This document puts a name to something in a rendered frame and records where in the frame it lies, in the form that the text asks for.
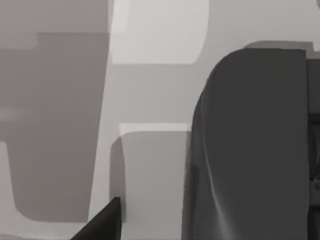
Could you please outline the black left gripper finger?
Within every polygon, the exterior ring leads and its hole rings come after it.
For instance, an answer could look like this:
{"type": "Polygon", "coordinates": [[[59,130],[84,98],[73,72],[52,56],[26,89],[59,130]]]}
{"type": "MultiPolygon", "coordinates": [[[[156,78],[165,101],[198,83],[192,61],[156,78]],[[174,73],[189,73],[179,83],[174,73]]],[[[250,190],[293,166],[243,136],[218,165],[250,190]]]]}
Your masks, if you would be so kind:
{"type": "Polygon", "coordinates": [[[121,198],[114,197],[70,240],[121,240],[121,198]]]}

